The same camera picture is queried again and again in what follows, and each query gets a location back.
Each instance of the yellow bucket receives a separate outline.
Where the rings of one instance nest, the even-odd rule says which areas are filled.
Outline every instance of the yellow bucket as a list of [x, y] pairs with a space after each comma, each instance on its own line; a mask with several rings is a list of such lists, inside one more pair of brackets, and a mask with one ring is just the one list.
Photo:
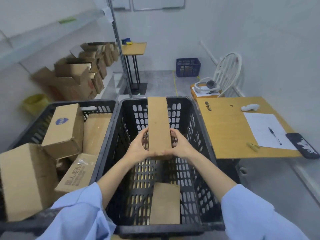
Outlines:
[[33, 116], [38, 116], [41, 111], [50, 104], [49, 99], [44, 94], [35, 94], [27, 97], [22, 105], [26, 111], [28, 111]]

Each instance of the yellow clip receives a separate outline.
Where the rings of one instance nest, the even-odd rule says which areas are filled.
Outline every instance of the yellow clip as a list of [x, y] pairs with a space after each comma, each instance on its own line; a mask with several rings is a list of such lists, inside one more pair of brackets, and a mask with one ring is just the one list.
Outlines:
[[247, 142], [247, 146], [250, 147], [255, 152], [258, 152], [258, 150], [260, 149], [260, 147], [258, 145], [254, 145], [254, 144], [249, 143], [249, 142]]

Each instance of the green tape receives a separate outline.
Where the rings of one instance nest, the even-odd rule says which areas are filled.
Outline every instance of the green tape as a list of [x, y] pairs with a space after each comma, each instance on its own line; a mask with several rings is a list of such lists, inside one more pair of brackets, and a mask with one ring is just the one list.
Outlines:
[[59, 20], [59, 24], [66, 24], [66, 23], [70, 23], [70, 22], [73, 22], [76, 20], [77, 19], [75, 17], [67, 17], [67, 18]]

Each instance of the person's left arm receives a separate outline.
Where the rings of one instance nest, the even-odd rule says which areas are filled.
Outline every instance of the person's left arm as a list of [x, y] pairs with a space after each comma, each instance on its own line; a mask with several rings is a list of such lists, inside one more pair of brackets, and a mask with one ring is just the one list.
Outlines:
[[147, 131], [148, 128], [138, 134], [125, 156], [97, 183], [59, 198], [51, 208], [61, 211], [38, 239], [110, 239], [116, 225], [104, 209], [126, 173], [137, 163], [156, 155], [142, 146]]

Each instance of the pen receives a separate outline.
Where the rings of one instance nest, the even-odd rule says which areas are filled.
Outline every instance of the pen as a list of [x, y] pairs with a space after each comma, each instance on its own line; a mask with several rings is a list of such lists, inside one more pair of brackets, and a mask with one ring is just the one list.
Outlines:
[[268, 127], [268, 128], [269, 128], [269, 131], [273, 134], [273, 136], [279, 141], [279, 139], [274, 134], [273, 130], [270, 127]]

